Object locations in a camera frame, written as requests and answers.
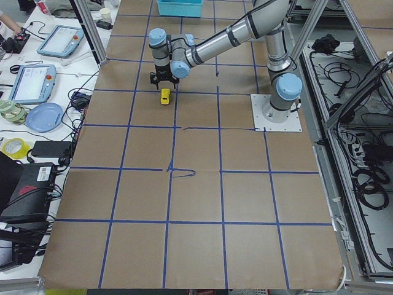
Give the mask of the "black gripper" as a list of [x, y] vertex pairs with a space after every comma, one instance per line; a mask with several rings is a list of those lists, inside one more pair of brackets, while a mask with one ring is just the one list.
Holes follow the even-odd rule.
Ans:
[[159, 83], [161, 81], [171, 82], [173, 84], [173, 88], [177, 90], [179, 79], [172, 74], [169, 63], [165, 66], [155, 65], [155, 72], [150, 73], [150, 83], [156, 86], [157, 90], [159, 90]]

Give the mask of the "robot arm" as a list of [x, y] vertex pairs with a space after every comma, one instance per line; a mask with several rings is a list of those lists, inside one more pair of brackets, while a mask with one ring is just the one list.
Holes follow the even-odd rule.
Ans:
[[254, 1], [252, 10], [199, 44], [191, 34], [167, 34], [163, 28], [149, 32], [149, 47], [154, 59], [155, 71], [150, 82], [158, 85], [169, 81], [177, 85], [190, 74], [190, 70], [204, 62], [251, 39], [264, 38], [268, 54], [268, 73], [274, 88], [271, 107], [277, 111], [290, 109], [293, 98], [285, 97], [278, 90], [282, 75], [290, 71], [295, 63], [286, 49], [284, 19], [290, 2], [286, 0]]

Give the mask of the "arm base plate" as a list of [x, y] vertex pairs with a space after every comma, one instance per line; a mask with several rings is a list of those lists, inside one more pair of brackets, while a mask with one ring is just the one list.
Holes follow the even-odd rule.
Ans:
[[254, 129], [258, 132], [302, 132], [296, 102], [290, 109], [278, 111], [270, 104], [268, 94], [251, 94]]

